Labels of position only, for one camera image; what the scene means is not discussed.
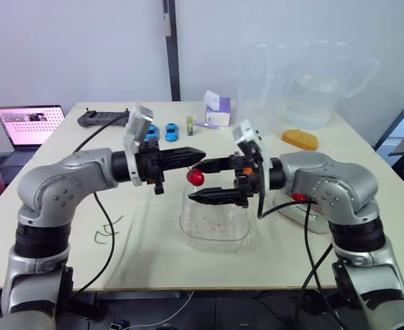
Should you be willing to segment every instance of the table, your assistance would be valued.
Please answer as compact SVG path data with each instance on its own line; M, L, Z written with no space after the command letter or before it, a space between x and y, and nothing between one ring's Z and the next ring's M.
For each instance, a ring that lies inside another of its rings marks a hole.
M161 149L192 146L204 150L207 157L226 156L237 150L229 127L209 130L195 128L195 135L186 135L186 116L203 119L201 102L145 102L153 110L154 123L160 132ZM14 243L16 215L21 201L16 195L20 178L29 169L52 164L70 154L96 128L84 129L77 118L85 108L98 111L123 111L126 103L79 103L51 135L34 158L0 197L0 287L3 286L8 250ZM179 125L180 137L166 142L164 128L168 122ZM94 138L86 149L110 147L122 150L124 129L109 127ZM379 182L377 201L386 234L404 277L404 183L341 117L334 115L325 129L314 131L319 138L319 151L340 162L355 162L371 170ZM271 156L298 151L282 142L275 134L264 136ZM245 247L237 252L200 252L187 246L179 227L182 190L186 169L165 173L163 195L154 195L153 187L134 187L128 182L118 188L99 192L112 220L123 218L115 225L116 248L109 268L90 287L92 290L135 289L293 289L299 288L310 267L303 242L303 227L272 214L255 219L257 197L250 201L252 232ZM232 179L232 173L223 173ZM106 219L93 197L87 197L77 208L70 236L70 266L74 267L74 287L79 288L101 269L110 250L110 237L103 225ZM330 242L329 234L310 233L315 260ZM332 253L319 269L325 287L334 287Z

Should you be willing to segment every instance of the purple box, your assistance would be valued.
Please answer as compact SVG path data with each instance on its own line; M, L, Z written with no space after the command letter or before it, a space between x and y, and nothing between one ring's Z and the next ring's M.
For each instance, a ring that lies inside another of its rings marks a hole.
M229 126L229 119L231 117L231 99L220 98L218 111L207 107L205 112L205 122L217 126Z

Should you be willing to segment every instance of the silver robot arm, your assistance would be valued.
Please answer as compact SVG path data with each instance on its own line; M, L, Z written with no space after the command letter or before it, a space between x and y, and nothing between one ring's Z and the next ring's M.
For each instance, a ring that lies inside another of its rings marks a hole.
M339 163L313 151L268 162L262 138L247 122L235 130L234 138L244 156L206 159L193 166L203 173L234 170L234 188L206 188L189 198L202 204L247 207L248 197L274 189L310 197L329 221L339 259L333 271L340 291L361 305L371 329L403 330L404 281L383 233L374 175L360 165Z
M155 184L155 193L160 194L164 171L191 166L205 157L193 148L160 151L156 140L144 142L152 118L145 108L131 113L125 151L79 151L23 176L19 184L23 206L2 291L0 329L56 328L56 312L65 307L72 291L72 268L66 266L71 221L86 196L116 188L132 177L137 186Z
M404 281L383 233L373 174L311 151L281 155L287 193L314 199L329 221L341 292L361 305L372 330L404 329Z

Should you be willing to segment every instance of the laptop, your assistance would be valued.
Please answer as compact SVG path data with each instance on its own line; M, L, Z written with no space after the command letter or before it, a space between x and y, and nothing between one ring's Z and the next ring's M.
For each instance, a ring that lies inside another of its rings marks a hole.
M0 165L9 184L65 119L60 105L0 107L0 122L14 151Z

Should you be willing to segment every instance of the yellow sponge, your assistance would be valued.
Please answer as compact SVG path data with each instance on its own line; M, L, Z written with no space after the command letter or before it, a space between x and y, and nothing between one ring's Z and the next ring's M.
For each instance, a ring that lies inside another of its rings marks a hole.
M318 148L317 137L299 129L285 131L282 140L304 150L317 150Z

